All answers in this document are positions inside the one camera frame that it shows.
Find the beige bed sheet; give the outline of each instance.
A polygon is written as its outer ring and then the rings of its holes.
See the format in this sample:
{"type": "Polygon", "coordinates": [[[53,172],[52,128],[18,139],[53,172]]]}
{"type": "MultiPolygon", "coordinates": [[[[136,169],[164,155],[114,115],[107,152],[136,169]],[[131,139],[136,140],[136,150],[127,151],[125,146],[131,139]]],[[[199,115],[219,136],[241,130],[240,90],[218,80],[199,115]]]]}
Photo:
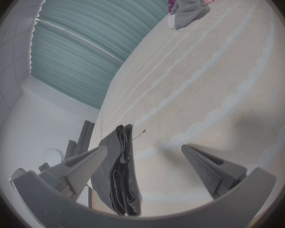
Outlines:
{"type": "Polygon", "coordinates": [[[182,144],[277,177],[264,211],[285,183],[285,27],[265,0],[218,0],[189,26],[167,15],[113,78],[89,149],[133,124],[142,216],[212,201],[182,144]]]}

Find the gray cloth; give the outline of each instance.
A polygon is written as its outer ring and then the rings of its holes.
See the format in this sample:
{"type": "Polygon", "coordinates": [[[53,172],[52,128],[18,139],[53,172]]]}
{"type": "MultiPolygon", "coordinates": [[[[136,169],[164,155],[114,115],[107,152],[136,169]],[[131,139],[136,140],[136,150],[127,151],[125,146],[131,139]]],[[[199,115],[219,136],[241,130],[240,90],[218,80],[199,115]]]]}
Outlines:
{"type": "Polygon", "coordinates": [[[209,10],[208,4],[203,0],[176,0],[171,9],[171,14],[175,14],[174,28],[187,26],[191,21],[203,17],[209,10]]]}

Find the wall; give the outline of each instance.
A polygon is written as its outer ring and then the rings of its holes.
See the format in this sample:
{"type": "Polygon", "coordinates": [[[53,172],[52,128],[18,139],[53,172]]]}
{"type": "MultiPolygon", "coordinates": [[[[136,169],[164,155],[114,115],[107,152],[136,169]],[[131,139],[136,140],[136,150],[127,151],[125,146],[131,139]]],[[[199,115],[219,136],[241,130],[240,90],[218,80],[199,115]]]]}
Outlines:
{"type": "Polygon", "coordinates": [[[7,117],[0,136],[0,188],[28,224],[41,227],[13,190],[9,178],[20,167],[40,173],[44,152],[56,148],[65,154],[69,139],[78,141],[84,121],[95,121],[99,111],[32,76],[22,82],[22,89],[23,95],[7,117]],[[51,98],[61,99],[68,107],[57,106],[60,101],[50,103],[51,98]]]}
{"type": "Polygon", "coordinates": [[[43,0],[18,0],[0,25],[0,133],[29,75],[31,29],[43,0]]]}

